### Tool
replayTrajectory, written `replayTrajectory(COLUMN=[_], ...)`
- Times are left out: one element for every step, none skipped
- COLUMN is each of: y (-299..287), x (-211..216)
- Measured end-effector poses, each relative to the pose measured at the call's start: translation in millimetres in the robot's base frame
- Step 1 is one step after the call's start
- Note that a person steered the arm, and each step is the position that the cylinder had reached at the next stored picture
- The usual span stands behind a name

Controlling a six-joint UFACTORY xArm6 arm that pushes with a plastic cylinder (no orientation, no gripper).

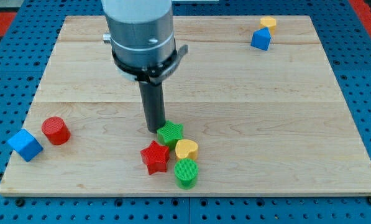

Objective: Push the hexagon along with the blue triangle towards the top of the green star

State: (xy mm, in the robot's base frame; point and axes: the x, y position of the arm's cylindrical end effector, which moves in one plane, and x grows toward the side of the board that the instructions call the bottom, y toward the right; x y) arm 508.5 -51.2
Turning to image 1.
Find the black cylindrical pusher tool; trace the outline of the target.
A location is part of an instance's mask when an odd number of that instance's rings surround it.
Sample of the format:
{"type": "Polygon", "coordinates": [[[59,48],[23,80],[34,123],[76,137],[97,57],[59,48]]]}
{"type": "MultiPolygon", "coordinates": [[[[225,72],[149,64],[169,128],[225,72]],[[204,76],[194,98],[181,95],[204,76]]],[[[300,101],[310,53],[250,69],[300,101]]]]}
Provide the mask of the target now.
{"type": "Polygon", "coordinates": [[[139,82],[147,129],[156,133],[166,123],[162,84],[139,82]]]}

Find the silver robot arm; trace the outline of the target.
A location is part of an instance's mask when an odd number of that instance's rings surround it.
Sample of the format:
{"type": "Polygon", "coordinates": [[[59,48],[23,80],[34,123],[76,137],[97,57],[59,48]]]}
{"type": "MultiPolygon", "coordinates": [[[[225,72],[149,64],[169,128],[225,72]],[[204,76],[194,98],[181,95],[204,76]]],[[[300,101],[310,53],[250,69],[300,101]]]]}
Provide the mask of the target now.
{"type": "Polygon", "coordinates": [[[176,48],[171,0],[103,0],[112,57],[118,71],[138,82],[150,132],[166,123],[162,83],[188,46],[176,48]]]}

